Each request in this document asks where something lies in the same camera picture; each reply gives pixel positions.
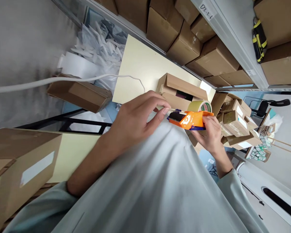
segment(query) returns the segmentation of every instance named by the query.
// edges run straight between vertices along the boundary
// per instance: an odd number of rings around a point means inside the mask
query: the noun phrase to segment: power cord
[[[17,84],[17,85],[11,85],[11,86],[2,86],[0,87],[0,93],[6,93],[6,92],[12,92],[12,91],[21,91],[21,90],[26,90],[34,87],[39,87],[43,85],[47,85],[53,82],[58,82],[58,81],[72,81],[72,82],[88,82],[88,81],[95,81],[98,79],[101,79],[106,76],[113,76],[113,77],[131,77],[132,79],[139,80],[140,84],[143,87],[143,91],[146,92],[145,86],[142,84],[141,80],[138,78],[134,78],[133,76],[130,75],[116,75],[116,74],[104,74],[100,75],[98,77],[93,77],[89,79],[78,79],[78,78],[68,78],[68,77],[53,77],[53,78],[47,78],[39,81],[35,81],[32,83],[24,83],[24,84]]]

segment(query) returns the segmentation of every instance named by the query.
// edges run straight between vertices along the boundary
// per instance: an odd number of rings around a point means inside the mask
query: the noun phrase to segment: black table frame
[[[72,111],[72,112],[68,112],[68,113],[65,113],[65,114],[61,114],[61,115],[58,115],[58,116],[54,116],[54,117],[51,117],[51,118],[48,118],[48,119],[45,119],[45,120],[37,121],[37,122],[31,123],[31,124],[19,126],[19,127],[16,127],[16,128],[37,130],[37,129],[41,129],[41,128],[44,128],[46,126],[55,124],[57,122],[64,122],[64,124],[61,126],[59,132],[102,135],[104,130],[105,130],[105,128],[106,127],[110,127],[112,125],[111,123],[70,118],[70,117],[76,116],[76,115],[78,115],[80,113],[83,113],[83,112],[87,112],[87,110],[84,109],[84,108],[81,108],[79,110],[75,110],[75,111]],[[74,131],[74,130],[69,130],[68,129],[72,123],[87,124],[87,125],[97,125],[97,126],[101,126],[101,127],[100,127],[100,130],[99,130],[98,133],[96,133],[96,132],[85,132],[85,131]]]

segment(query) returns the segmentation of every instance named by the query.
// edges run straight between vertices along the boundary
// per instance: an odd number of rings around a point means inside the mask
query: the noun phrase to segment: packing tape roll
[[[212,112],[211,103],[209,101],[192,101],[189,104],[188,111],[192,112]]]

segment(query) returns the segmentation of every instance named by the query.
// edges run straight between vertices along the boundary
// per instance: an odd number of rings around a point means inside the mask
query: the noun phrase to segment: wooden stick
[[[285,150],[285,151],[288,151],[288,152],[290,152],[290,153],[291,153],[291,151],[290,151],[290,150],[288,150],[288,149],[286,149],[286,148],[283,148],[283,147],[277,146],[277,145],[275,145],[275,144],[273,144],[273,146],[276,146],[276,147],[278,147],[278,148],[280,148],[280,149],[283,149],[283,150]]]
[[[281,142],[282,144],[285,144],[285,145],[291,146],[290,144],[285,143],[285,142],[282,142],[282,141],[279,141],[279,140],[277,140],[277,139],[275,139],[275,138],[271,138],[271,137],[268,137],[268,138],[270,138],[270,139],[272,139],[272,140],[274,140],[274,141],[277,141],[277,142]]]

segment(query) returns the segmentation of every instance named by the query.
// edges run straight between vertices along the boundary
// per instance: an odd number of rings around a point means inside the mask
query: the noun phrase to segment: person's right hand
[[[205,116],[203,122],[207,130],[206,136],[201,135],[197,130],[192,130],[191,133],[216,158],[224,151],[224,146],[221,143],[221,125],[215,116]]]

